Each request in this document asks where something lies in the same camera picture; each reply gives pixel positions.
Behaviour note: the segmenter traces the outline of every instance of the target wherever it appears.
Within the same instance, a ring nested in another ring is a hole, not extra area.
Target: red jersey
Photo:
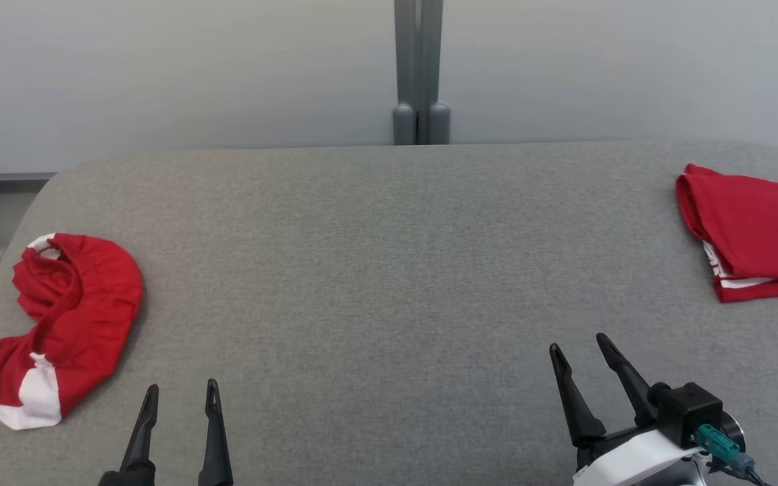
[[[778,296],[778,182],[689,164],[677,202],[707,252],[721,302]]]

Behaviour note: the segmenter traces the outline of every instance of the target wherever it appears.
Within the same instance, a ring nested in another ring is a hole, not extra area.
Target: gray table
[[[717,302],[674,200],[686,163],[778,180],[778,148],[738,142],[177,151],[66,170],[0,267],[0,337],[31,326],[10,267],[41,234],[120,243],[145,307],[73,415],[0,425],[0,485],[95,484],[153,382],[157,483],[197,483],[210,377],[238,484],[571,484],[547,347],[609,430],[628,427],[604,331],[648,381],[719,395],[778,486],[778,298]]]

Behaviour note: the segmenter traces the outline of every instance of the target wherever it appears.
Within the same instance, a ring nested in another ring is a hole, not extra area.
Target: cable connector
[[[745,452],[740,452],[740,446],[728,439],[721,431],[711,425],[701,425],[694,434],[695,443],[710,452],[714,458],[721,459],[731,467],[731,470],[741,479],[750,478],[756,461]]]

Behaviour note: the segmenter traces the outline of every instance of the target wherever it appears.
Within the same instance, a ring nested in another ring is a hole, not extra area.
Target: gray wall
[[[778,1],[446,0],[452,142],[778,144]],[[0,172],[390,144],[391,0],[0,2]]]
[[[391,144],[390,0],[0,1],[0,172]]]
[[[441,61],[452,142],[778,145],[778,0],[450,0]]]

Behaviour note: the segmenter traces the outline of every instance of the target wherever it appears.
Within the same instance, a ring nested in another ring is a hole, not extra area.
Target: white trim
[[[755,277],[754,279],[720,279],[719,284],[725,289],[745,289],[746,287],[758,286],[759,284],[765,284],[773,282],[773,279],[768,277]]]
[[[55,248],[50,249],[50,242],[49,242],[49,240],[52,240],[55,237],[56,237],[55,233],[45,234],[40,238],[36,239],[35,241],[29,243],[28,246],[26,247],[33,249],[36,253],[40,253],[41,257],[43,258],[58,259],[59,257],[61,257],[61,252],[59,250],[56,250]]]
[[[33,369],[26,372],[18,396],[22,406],[0,405],[0,421],[15,431],[50,427],[61,422],[59,381],[43,354],[31,354]]]
[[[704,246],[704,252],[707,253],[707,259],[710,261],[710,267],[713,268],[713,275],[719,277],[719,284],[723,289],[745,289],[746,287],[758,286],[772,282],[774,279],[768,277],[751,277],[751,279],[735,279],[722,268],[722,262],[716,254],[716,247],[710,241],[701,241]]]

